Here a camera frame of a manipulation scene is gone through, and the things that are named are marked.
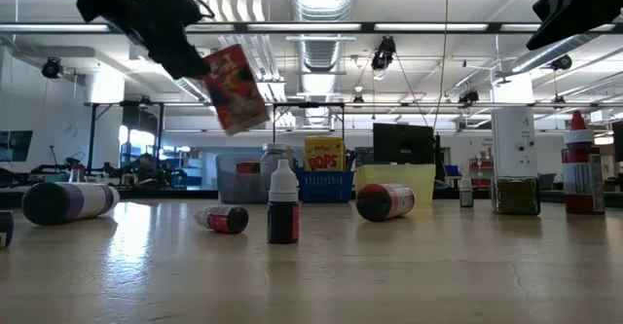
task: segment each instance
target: cereal box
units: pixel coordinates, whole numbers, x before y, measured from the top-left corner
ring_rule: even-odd
[[[344,140],[338,137],[308,137],[305,140],[306,171],[343,171]]]
[[[228,47],[203,60],[210,66],[203,82],[227,134],[248,130],[269,119],[241,45]]]

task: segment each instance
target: blue basket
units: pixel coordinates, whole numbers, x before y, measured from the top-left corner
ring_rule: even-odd
[[[354,172],[297,171],[302,202],[346,203],[352,194]]]

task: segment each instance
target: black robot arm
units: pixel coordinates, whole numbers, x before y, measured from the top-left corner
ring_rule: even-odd
[[[102,17],[134,44],[145,47],[149,57],[174,79],[197,78],[209,72],[185,33],[188,25],[214,17],[199,0],[78,0],[77,7],[84,21]]]
[[[611,23],[622,7],[623,0],[539,0],[532,8],[543,23],[527,47],[533,51]]]

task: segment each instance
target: yellow bin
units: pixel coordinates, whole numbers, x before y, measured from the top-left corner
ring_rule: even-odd
[[[432,207],[434,164],[366,164],[357,168],[354,185],[358,192],[367,184],[402,184],[416,193],[416,208]]]

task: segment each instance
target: pops cereal box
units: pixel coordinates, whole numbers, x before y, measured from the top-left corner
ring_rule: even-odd
[[[344,140],[338,137],[308,137],[305,140],[305,171],[343,171]]]

